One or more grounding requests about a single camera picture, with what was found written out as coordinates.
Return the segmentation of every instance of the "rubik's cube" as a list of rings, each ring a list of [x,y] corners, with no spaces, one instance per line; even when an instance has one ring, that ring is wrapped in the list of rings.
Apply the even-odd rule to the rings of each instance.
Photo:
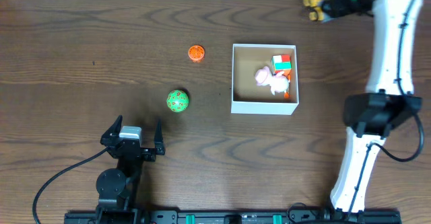
[[[271,65],[274,74],[284,71],[283,75],[286,77],[290,74],[290,70],[292,70],[290,55],[272,56]]]

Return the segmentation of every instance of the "orange cap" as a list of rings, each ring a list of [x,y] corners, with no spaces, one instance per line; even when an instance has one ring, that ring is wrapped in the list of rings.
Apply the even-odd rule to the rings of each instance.
[[[205,50],[202,46],[194,45],[189,49],[189,57],[194,63],[200,63],[205,56]]]

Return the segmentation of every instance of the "black base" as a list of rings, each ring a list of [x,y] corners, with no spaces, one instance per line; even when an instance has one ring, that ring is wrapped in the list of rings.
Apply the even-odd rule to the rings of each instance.
[[[329,214],[318,208],[292,208],[289,213],[280,212],[176,212],[153,211],[113,211],[99,216],[96,213],[67,213],[64,224],[293,224],[307,223],[345,223],[343,216]],[[352,214],[350,223],[401,224],[399,211],[365,210]]]

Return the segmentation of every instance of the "yellow toy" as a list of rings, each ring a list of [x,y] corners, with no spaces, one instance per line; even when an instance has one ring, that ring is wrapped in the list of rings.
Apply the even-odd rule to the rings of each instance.
[[[310,10],[310,13],[308,15],[310,20],[314,22],[323,22],[330,19],[327,18],[327,16],[325,16],[325,13],[323,13],[322,11],[322,2],[323,0],[302,0],[302,3],[305,5],[305,7]]]

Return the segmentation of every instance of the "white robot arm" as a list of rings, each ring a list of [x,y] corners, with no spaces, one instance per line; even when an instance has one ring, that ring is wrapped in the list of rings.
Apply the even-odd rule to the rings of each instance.
[[[396,99],[399,99],[397,96],[402,98],[407,97],[406,94],[413,94],[411,52],[416,19],[422,3],[423,0],[374,0],[372,2],[374,54],[370,79],[366,86],[366,92],[370,93],[368,96],[374,97],[380,94],[397,101]],[[360,104],[361,99],[363,98],[352,98],[351,103],[356,101],[357,104]],[[369,105],[376,106],[380,103],[374,102]],[[404,102],[403,107],[408,108],[407,105],[408,103]],[[390,106],[382,106],[378,114],[373,112],[374,115],[368,117],[371,125],[375,123],[375,119],[372,118],[385,117],[384,113],[381,112],[384,112],[383,108],[387,107]],[[410,110],[410,113],[416,115],[418,108],[420,106],[404,110]],[[345,109],[345,123],[346,121],[350,124],[353,124],[354,121],[356,123],[354,124],[355,129],[350,126],[347,127],[347,145],[337,183],[331,191],[331,202],[335,210],[350,214],[361,212],[365,208],[366,187],[380,150],[378,147],[371,147],[370,144],[374,143],[380,146],[385,144],[389,131],[394,128],[391,121],[397,115],[386,116],[384,121],[388,124],[383,131],[373,132],[373,130],[368,129],[371,133],[367,133],[366,123],[361,122],[358,118],[353,121],[351,119],[346,120],[346,110],[349,109]]]

